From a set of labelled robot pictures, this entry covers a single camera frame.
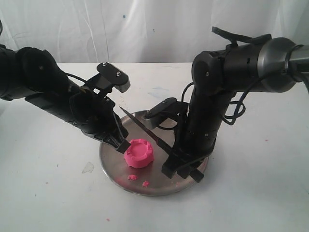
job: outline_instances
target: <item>white table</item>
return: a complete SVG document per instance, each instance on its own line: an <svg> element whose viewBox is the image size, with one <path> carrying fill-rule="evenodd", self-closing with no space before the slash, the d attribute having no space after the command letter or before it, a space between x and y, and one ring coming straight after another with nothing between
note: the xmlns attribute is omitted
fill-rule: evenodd
<svg viewBox="0 0 309 232"><path fill-rule="evenodd" d="M130 112L179 99L191 81L190 63L117 66L131 88L109 96ZM60 67L84 78L97 73L96 64ZM0 231L308 231L308 93L297 84L251 93L245 104L235 126L222 124L200 184L142 197L107 178L98 141L24 100L0 101ZM83 174L89 162L94 169Z"/></svg>

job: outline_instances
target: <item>white backdrop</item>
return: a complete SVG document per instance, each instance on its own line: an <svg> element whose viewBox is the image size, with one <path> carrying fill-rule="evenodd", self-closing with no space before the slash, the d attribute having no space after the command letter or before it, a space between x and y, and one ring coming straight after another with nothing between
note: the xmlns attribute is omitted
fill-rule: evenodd
<svg viewBox="0 0 309 232"><path fill-rule="evenodd" d="M0 43L62 63L190 62L234 33L309 44L309 0L0 0Z"/></svg>

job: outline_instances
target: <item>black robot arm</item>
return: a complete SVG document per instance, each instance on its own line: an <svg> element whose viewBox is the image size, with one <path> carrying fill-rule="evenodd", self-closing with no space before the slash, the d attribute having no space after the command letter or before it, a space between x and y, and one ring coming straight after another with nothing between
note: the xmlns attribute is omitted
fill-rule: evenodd
<svg viewBox="0 0 309 232"><path fill-rule="evenodd" d="M197 182L201 180L203 175L197 174L197 167L213 151L222 121L233 125L244 114L243 100L249 92L285 92L297 82L304 82L309 90L308 46L286 38L272 39L270 34L251 38L219 28L212 32L231 44L225 50L204 51L196 56L190 102L183 102L183 96L181 102L165 99L143 117L151 129L174 130L173 152L162 167L169 178L177 172L183 178L190 175ZM237 41L247 44L238 46ZM231 101L237 92L244 93L239 101ZM226 116L230 104L236 105L235 112ZM174 128L159 125L168 117L177 122Z"/></svg>
<svg viewBox="0 0 309 232"><path fill-rule="evenodd" d="M15 52L0 45L0 98L25 98L124 153L130 146L128 132L113 111L115 103L106 95L113 87L125 92L130 87L129 78L109 63L99 64L97 70L99 73L80 87L46 50L25 47Z"/></svg>

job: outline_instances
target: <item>round metal tray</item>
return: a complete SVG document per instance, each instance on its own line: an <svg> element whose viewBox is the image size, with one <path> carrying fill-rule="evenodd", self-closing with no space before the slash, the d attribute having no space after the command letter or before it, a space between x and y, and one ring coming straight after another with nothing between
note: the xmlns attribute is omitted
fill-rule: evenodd
<svg viewBox="0 0 309 232"><path fill-rule="evenodd" d="M145 111L135 112L133 115L139 120ZM121 119L122 124L128 130L128 141L131 139L145 139L151 143L154 148L154 161L145 168L132 168L126 164L124 155L117 152L113 147L101 143L100 159L105 174L119 187L126 191L133 192L144 196L160 196L179 192L193 185L195 181L189 176L182 179L175 174L172 179L167 178L161 173L162 165L168 158L168 155L158 147L152 138L140 129L128 116ZM175 122L167 119L162 126L172 127ZM173 131L161 130L155 128L152 130L157 136L162 138L169 145L174 143ZM206 169L208 158L199 166L199 170L203 173ZM137 180L128 180L128 176L134 174L138 176ZM143 187L143 182L149 181L148 187Z"/></svg>

